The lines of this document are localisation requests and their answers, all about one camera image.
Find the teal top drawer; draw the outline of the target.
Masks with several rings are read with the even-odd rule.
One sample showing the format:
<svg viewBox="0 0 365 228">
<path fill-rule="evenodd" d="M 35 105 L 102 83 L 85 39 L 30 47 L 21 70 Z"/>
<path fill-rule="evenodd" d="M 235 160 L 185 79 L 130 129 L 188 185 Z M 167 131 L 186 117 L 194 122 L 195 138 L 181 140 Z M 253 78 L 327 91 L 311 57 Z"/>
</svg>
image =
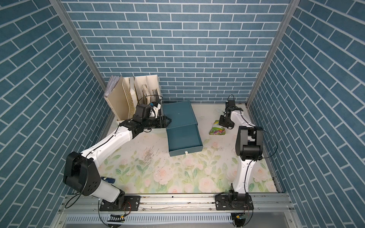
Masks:
<svg viewBox="0 0 365 228">
<path fill-rule="evenodd" d="M 197 153 L 203 150 L 197 124 L 170 128 L 166 132 L 171 157 Z"/>
</svg>

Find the green flower seed bag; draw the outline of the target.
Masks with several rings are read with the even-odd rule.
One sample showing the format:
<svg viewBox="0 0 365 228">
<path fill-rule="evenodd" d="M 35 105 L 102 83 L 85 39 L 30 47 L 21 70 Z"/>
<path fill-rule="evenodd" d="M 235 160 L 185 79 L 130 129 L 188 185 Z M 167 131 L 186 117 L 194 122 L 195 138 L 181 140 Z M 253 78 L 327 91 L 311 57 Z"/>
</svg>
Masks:
<svg viewBox="0 0 365 228">
<path fill-rule="evenodd" d="M 225 135 L 225 127 L 219 125 L 219 120 L 216 120 L 209 131 L 209 135 Z"/>
</svg>

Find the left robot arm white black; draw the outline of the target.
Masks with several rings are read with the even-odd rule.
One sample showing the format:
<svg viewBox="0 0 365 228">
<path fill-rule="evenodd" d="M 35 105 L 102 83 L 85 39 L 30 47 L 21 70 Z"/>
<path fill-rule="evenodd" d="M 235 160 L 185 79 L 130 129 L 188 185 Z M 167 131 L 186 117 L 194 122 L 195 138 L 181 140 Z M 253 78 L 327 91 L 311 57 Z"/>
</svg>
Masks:
<svg viewBox="0 0 365 228">
<path fill-rule="evenodd" d="M 131 119 L 122 121 L 109 136 L 77 153 L 71 152 L 65 163 L 63 182 L 84 196 L 94 196 L 121 209 L 125 192 L 101 179 L 98 167 L 123 144 L 150 129 L 166 128 L 171 118 L 159 116 L 152 106 L 139 104 Z"/>
</svg>

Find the teal drawer cabinet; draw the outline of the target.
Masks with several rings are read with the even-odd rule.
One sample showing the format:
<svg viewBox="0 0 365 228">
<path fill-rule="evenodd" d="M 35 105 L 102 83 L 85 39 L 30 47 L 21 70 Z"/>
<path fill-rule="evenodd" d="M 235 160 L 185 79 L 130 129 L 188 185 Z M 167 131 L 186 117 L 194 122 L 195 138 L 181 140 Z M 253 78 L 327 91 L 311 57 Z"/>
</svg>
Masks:
<svg viewBox="0 0 365 228">
<path fill-rule="evenodd" d="M 171 119 L 167 130 L 198 124 L 190 101 L 163 104 L 163 114 Z"/>
</svg>

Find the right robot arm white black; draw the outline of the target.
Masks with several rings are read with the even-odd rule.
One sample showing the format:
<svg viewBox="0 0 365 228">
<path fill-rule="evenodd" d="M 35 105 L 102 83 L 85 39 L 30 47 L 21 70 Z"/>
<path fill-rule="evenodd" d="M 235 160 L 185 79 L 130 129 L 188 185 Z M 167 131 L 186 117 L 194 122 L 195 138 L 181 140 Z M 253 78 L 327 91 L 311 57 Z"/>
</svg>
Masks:
<svg viewBox="0 0 365 228">
<path fill-rule="evenodd" d="M 232 183 L 232 192 L 247 194 L 252 168 L 256 161 L 262 158 L 263 129 L 249 121 L 243 109 L 237 107 L 233 99 L 226 101 L 225 110 L 220 116 L 218 124 L 227 129 L 237 127 L 235 152 L 240 161 L 237 176 Z"/>
</svg>

